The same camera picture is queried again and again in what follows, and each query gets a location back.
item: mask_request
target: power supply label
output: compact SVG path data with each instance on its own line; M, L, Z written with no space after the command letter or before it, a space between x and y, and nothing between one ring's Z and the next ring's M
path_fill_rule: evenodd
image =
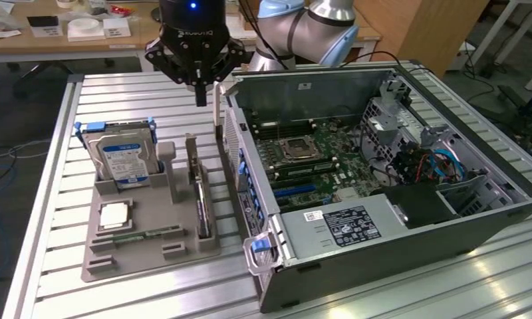
M364 206L324 214L327 226L340 247L379 238L380 233Z

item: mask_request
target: robotiq logo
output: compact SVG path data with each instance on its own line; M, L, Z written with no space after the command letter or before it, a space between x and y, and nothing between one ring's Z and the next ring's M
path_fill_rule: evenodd
M201 36L201 35L213 35L213 30L209 31L201 31L201 32L189 32L189 31L177 31L177 37L183 38L184 36L191 35L192 37Z

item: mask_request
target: barcode sticker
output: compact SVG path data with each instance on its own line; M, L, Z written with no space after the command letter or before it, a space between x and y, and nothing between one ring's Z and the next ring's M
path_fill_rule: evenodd
M318 219L323 219L323 211L310 211L304 213L306 221L316 221Z

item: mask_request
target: tape roll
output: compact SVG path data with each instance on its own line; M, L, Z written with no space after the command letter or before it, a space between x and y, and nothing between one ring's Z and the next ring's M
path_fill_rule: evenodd
M57 0L57 6L63 9L71 9L76 6L79 0Z
M69 22L69 30L80 33L95 33L100 28L100 22L95 19L81 18Z

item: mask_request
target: blue hard drive label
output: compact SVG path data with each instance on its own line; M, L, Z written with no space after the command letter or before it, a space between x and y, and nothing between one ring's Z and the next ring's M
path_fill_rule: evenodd
M340 247L370 241L380 237L364 206L324 214L327 226Z
M103 148L107 158L108 169L116 182L135 184L148 178L148 169L144 160L140 144L123 144L105 146Z

